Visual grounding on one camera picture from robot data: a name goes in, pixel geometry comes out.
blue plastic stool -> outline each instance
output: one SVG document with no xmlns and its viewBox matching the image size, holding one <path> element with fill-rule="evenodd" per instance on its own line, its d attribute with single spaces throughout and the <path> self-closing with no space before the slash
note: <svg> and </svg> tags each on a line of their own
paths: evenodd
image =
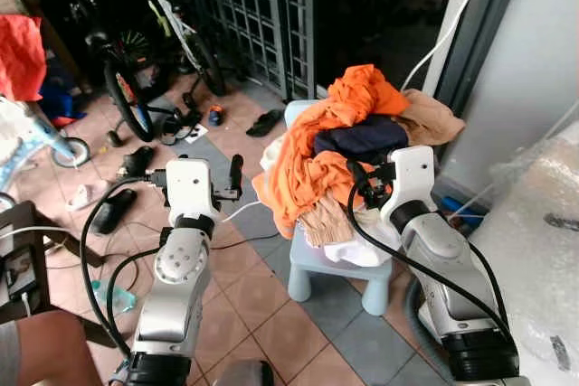
<svg viewBox="0 0 579 386">
<path fill-rule="evenodd" d="M 303 110 L 315 104 L 315 100 L 292 101 L 285 111 L 286 124 L 289 126 Z M 362 295 L 362 306 L 370 315 L 383 315 L 388 304 L 388 282 L 392 273 L 392 260 L 387 260 L 380 267 L 358 267 L 346 261 L 333 262 L 324 254 L 323 249 L 312 248 L 307 242 L 303 230 L 296 227 L 291 251 L 289 252 L 288 293 L 297 302 L 305 302 L 311 295 L 309 272 L 326 273 L 346 278 L 357 278 L 368 281 Z"/>
</svg>

beige cloth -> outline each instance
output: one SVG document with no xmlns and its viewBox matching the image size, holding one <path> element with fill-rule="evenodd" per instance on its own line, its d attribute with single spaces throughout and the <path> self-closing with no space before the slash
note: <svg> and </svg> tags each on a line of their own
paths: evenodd
<svg viewBox="0 0 579 386">
<path fill-rule="evenodd" d="M 343 243 L 354 236 L 342 207 L 330 192 L 319 199 L 311 212 L 301 214 L 298 221 L 304 227 L 309 244 L 315 248 Z"/>
<path fill-rule="evenodd" d="M 465 128 L 464 121 L 440 101 L 416 89 L 403 94 L 412 104 L 393 120 L 406 130 L 409 146 L 446 144 Z"/>
</svg>

metal gate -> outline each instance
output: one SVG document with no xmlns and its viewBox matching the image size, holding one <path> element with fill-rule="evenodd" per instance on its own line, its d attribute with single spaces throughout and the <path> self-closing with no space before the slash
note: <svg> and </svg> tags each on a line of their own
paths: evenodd
<svg viewBox="0 0 579 386">
<path fill-rule="evenodd" d="M 178 0 L 283 99 L 314 98 L 314 0 Z"/>
</svg>

navy blue cloth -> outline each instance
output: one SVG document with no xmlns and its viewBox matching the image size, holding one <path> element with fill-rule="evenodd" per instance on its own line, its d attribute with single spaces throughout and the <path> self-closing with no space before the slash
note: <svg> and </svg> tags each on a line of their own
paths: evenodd
<svg viewBox="0 0 579 386">
<path fill-rule="evenodd" d="M 353 127 L 320 131 L 314 139 L 315 155 L 336 151 L 371 165 L 383 162 L 390 151 L 406 146 L 406 132 L 386 115 L 369 115 Z"/>
</svg>

black cable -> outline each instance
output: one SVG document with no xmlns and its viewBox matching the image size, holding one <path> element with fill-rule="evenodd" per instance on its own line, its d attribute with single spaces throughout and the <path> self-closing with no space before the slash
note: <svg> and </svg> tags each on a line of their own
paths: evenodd
<svg viewBox="0 0 579 386">
<path fill-rule="evenodd" d="M 508 317 L 507 317 L 507 309 L 505 308 L 505 302 L 503 301 L 503 296 L 500 293 L 500 288 L 498 287 L 497 277 L 495 273 L 492 271 L 490 264 L 487 262 L 487 259 L 482 254 L 482 252 L 471 242 L 469 242 L 470 250 L 474 252 L 477 256 L 479 261 L 482 263 L 482 267 L 485 268 L 487 275 L 489 276 L 490 285 L 492 286 L 492 290 L 495 293 L 495 298 L 497 299 L 497 309 L 500 318 L 505 322 L 507 327 L 510 329 L 508 325 Z"/>
<path fill-rule="evenodd" d="M 280 235 L 279 232 L 276 232 L 275 234 L 271 234 L 271 235 L 264 235 L 263 237 L 251 237 L 250 239 L 237 241 L 236 243 L 228 244 L 226 246 L 216 246 L 214 248 L 210 248 L 210 250 L 223 250 L 223 249 L 234 248 L 235 246 L 239 246 L 240 244 L 247 243 L 249 241 L 272 239 L 273 237 L 277 237 L 278 235 Z"/>
<path fill-rule="evenodd" d="M 147 255 L 152 255 L 154 253 L 157 253 L 157 252 L 159 252 L 159 249 L 161 249 L 161 248 L 145 250 L 144 252 L 139 252 L 139 253 L 136 253 L 135 255 L 132 255 L 126 259 L 123 259 L 123 261 L 120 264 L 118 264 L 117 267 L 115 268 L 115 270 L 112 272 L 112 275 L 110 275 L 109 287 L 107 288 L 107 304 L 106 304 L 106 306 L 107 306 L 107 319 L 109 320 L 110 329 L 112 330 L 112 332 L 114 334 L 120 335 L 119 329 L 117 328 L 117 323 L 115 323 L 114 313 L 112 312 L 112 294 L 113 294 L 113 291 L 115 288 L 115 281 L 117 280 L 117 276 L 122 271 L 122 269 L 127 266 L 127 264 L 130 264 L 131 262 L 136 261 L 139 258 L 146 257 Z"/>
<path fill-rule="evenodd" d="M 497 315 L 497 313 L 495 313 L 490 307 L 485 305 L 479 298 L 473 296 L 469 291 L 458 286 L 457 284 L 448 280 L 444 276 L 439 275 L 434 270 L 425 267 L 423 264 L 408 258 L 403 253 L 400 253 L 399 251 L 382 244 L 380 241 L 378 241 L 370 234 L 368 234 L 366 231 L 364 231 L 356 221 L 356 216 L 354 215 L 354 197 L 356 196 L 357 191 L 358 185 L 355 184 L 352 187 L 352 190 L 350 190 L 350 194 L 347 199 L 347 217 L 350 223 L 352 223 L 352 226 L 354 226 L 354 229 L 358 232 L 358 234 L 360 234 L 365 240 L 369 241 L 372 245 L 376 246 L 378 249 L 381 249 L 386 253 L 389 253 L 394 258 L 405 262 L 406 264 L 408 264 L 413 268 L 416 268 L 425 275 L 428 275 L 431 278 L 438 280 L 441 284 L 445 285 L 446 287 L 452 289 L 456 293 L 460 294 L 461 296 L 469 300 L 474 306 L 476 306 L 478 309 L 480 309 L 482 312 L 488 315 L 495 322 L 495 324 L 500 329 L 502 334 L 505 336 L 505 339 L 507 339 L 510 344 L 515 346 L 515 341 L 513 339 L 513 336 L 510 334 L 508 330 L 508 326 L 501 320 L 501 318 Z"/>
<path fill-rule="evenodd" d="M 96 216 L 97 212 L 99 211 L 100 206 L 109 198 L 109 196 L 113 192 L 115 192 L 115 190 L 117 190 L 121 185 L 132 184 L 132 183 L 137 183 L 139 181 L 146 181 L 146 180 L 147 180 L 147 178 L 145 176 L 134 176 L 134 177 L 124 178 L 124 179 L 114 183 L 102 195 L 102 197 L 99 199 L 97 204 L 94 206 L 94 208 L 90 212 L 89 217 L 87 218 L 87 221 L 85 221 L 84 226 L 82 227 L 82 233 L 81 233 L 81 248 L 80 248 L 81 252 L 80 252 L 80 254 L 81 254 L 82 280 L 84 281 L 84 287 L 87 291 L 87 296 L 89 298 L 90 307 L 92 307 L 92 311 L 94 312 L 94 314 L 97 317 L 97 319 L 99 320 L 99 322 L 102 324 L 103 328 L 107 331 L 110 338 L 114 341 L 114 343 L 117 345 L 117 347 L 120 349 L 120 351 L 123 352 L 123 354 L 126 357 L 130 356 L 130 348 L 128 348 L 128 345 L 123 340 L 123 337 L 121 336 L 121 334 L 119 334 L 118 331 L 115 333 L 115 331 L 112 330 L 109 322 L 105 318 L 105 315 L 103 315 L 102 311 L 100 310 L 99 304 L 97 302 L 97 298 L 95 297 L 94 292 L 92 291 L 92 285 L 90 284 L 89 265 L 87 263 L 87 236 L 89 235 L 90 224 L 94 220 L 94 217 Z"/>
</svg>

